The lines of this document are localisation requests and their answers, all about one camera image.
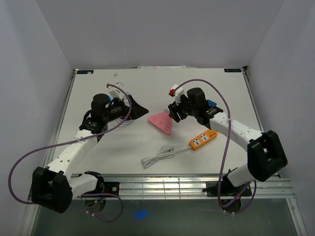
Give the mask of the pink triangular power strip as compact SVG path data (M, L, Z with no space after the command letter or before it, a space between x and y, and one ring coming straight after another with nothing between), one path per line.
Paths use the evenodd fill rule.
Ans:
M150 116L148 122L165 135L172 134L172 118L166 112Z

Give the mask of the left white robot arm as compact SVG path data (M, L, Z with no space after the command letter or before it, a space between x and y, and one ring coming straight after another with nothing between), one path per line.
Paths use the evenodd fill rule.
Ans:
M91 102L75 137L63 152L46 167L38 167L32 174L31 200L33 203L58 213L65 212L71 201L84 194L100 196L104 192L104 179L100 173L86 171L72 178L76 167L87 153L99 143L108 123L119 118L136 120L149 111L140 106L131 95L124 99L110 99L97 94Z

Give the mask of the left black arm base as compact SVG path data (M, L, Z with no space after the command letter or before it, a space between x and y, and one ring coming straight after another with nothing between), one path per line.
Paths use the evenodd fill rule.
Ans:
M104 183L98 183L96 185L95 190L88 191L83 194L85 195L92 195L93 197L104 197L104 194L112 194L112 195L119 195L120 190L120 183L117 181L110 181Z

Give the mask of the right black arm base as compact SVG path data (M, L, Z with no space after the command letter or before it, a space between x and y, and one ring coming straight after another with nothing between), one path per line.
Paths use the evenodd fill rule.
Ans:
M245 188L242 196L249 197L252 196L252 191L249 186L243 184L238 187L226 186L223 182L220 187L220 195L224 197L235 197ZM206 193L208 197L218 196L218 182L217 181L207 181L206 187L202 189L202 192Z

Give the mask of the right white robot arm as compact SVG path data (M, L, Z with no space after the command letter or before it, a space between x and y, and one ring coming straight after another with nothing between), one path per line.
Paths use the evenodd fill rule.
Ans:
M185 92L182 87L173 86L169 94L175 98L168 105L173 120L194 117L199 124L225 135L246 151L247 163L223 175L217 184L225 194L234 195L240 186L255 180L265 182L287 165L283 146L274 131L262 132L232 120L221 108L209 103L201 88Z

